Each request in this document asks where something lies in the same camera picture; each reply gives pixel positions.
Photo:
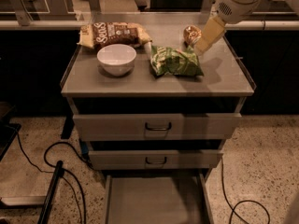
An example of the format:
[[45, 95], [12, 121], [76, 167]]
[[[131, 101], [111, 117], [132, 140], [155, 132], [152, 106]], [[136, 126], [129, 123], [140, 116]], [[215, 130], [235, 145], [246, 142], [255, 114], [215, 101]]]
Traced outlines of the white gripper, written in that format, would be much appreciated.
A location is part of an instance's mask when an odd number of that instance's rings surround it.
[[218, 16], [210, 17], [201, 31], [201, 36], [194, 44], [197, 55], [203, 55], [225, 33], [225, 24], [236, 24], [247, 18], [261, 0], [216, 0]]

